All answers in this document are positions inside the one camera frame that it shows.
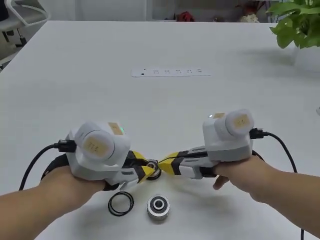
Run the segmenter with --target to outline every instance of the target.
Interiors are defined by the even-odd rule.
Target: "gray plastic part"
[[[235,162],[247,159],[252,155],[251,146],[236,149],[208,151],[208,157],[212,162]]]
[[[189,154],[206,152],[203,150],[203,148],[204,146],[192,148],[189,151]],[[181,162],[180,166],[192,168],[195,174],[193,179],[199,180],[203,178],[200,172],[200,167],[213,168],[215,165],[221,162],[236,162],[247,159],[252,155],[252,148],[250,145],[248,145],[236,149],[208,151],[207,154],[208,157],[185,158]]]
[[[66,153],[71,172],[74,176],[88,181],[96,181],[102,179],[112,179],[118,173],[117,171],[94,171],[81,166],[74,153]]]

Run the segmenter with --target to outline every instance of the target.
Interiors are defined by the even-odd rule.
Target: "metal bearing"
[[[153,181],[160,178],[162,170],[158,167],[157,160],[149,159],[146,166],[154,169],[154,173],[150,177],[148,177],[147,180]]]
[[[168,217],[170,211],[169,200],[165,196],[157,194],[148,200],[146,210],[152,220],[163,221]]]

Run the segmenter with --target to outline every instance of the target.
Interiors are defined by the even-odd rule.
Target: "power strip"
[[[209,71],[203,70],[202,68],[137,68],[131,71],[131,76],[134,78],[150,78],[150,77],[196,77],[211,76]]]

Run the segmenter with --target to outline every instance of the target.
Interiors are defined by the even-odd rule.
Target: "black rubber o-ring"
[[[123,212],[117,211],[117,210],[115,210],[114,207],[112,206],[112,201],[114,200],[114,198],[115,198],[116,196],[119,196],[119,195],[124,195],[124,196],[126,196],[126,197],[129,199],[129,201],[130,201],[130,206],[129,206],[129,209],[128,209],[127,211],[123,211]],[[110,212],[113,216],[122,217],[122,216],[128,214],[128,213],[133,209],[134,205],[135,205],[135,200],[134,200],[134,197],[133,197],[130,193],[128,193],[128,192],[126,192],[126,191],[119,191],[119,192],[117,192],[115,195],[113,195],[113,196],[110,198],[110,200],[109,200],[109,202],[108,202],[108,210],[109,210],[109,212]]]

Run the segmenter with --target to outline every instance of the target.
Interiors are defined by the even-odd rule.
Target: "sticker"
[[[123,135],[124,133],[121,131],[119,125],[116,122],[108,123],[114,135]]]
[[[241,116],[238,116],[235,120],[233,120],[233,124],[236,129],[241,129],[248,126],[250,124],[248,115],[243,114]]]
[[[159,77],[209,77],[212,73],[201,67],[176,67],[176,68],[136,68],[132,69],[131,76],[134,78],[159,78]]]
[[[96,139],[93,136],[90,136],[84,143],[83,145],[83,149],[88,151],[91,154],[94,154],[100,158],[102,158],[104,155],[106,155],[107,151],[108,151],[108,146]]]
[[[221,119],[225,116],[226,114],[224,112],[221,112],[221,113],[216,113],[214,116],[213,116],[213,119]]]

